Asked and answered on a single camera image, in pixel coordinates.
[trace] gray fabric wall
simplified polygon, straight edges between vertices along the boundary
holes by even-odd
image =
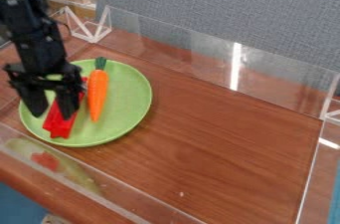
[[[99,0],[99,11],[106,4],[340,71],[340,0]]]

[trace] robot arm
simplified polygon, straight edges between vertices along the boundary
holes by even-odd
[[[46,90],[57,92],[65,119],[79,109],[85,90],[81,68],[67,62],[57,21],[47,15],[47,0],[0,0],[0,23],[6,24],[22,63],[7,64],[10,84],[34,116],[49,107]],[[61,75],[62,80],[50,80]]]

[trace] green plate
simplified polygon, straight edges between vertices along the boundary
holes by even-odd
[[[74,64],[83,68],[86,77],[95,69],[95,60],[85,60]],[[91,121],[89,100],[85,97],[69,139],[53,139],[50,131],[43,129],[49,112],[41,117],[34,117],[23,102],[21,103],[21,119],[39,138],[70,147],[94,146],[119,138],[141,123],[153,104],[154,93],[150,81],[134,67],[119,62],[107,61],[106,71],[110,74],[110,90],[101,120]],[[51,103],[55,93],[47,91],[47,97]]]

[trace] carrot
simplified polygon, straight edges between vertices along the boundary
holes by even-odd
[[[105,71],[107,59],[97,59],[97,69],[91,72],[89,82],[89,106],[91,119],[97,122],[101,118],[109,94],[110,75]]]

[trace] orange carrot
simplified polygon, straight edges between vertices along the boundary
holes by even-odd
[[[109,94],[110,75],[105,71],[107,59],[97,59],[97,69],[91,72],[89,82],[89,106],[93,121],[98,121],[105,108],[105,102]]]

